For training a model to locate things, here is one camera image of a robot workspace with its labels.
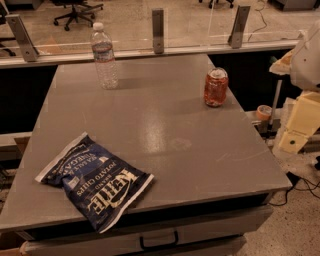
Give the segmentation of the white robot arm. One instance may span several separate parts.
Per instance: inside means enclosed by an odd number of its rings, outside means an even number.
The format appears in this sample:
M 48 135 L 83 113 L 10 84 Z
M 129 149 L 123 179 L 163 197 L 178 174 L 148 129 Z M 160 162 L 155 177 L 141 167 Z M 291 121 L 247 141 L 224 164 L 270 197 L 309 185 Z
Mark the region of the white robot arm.
M 320 128 L 320 21 L 306 31 L 295 48 L 274 62 L 269 71 L 289 75 L 302 90 L 279 141 L 279 148 L 298 153 Z

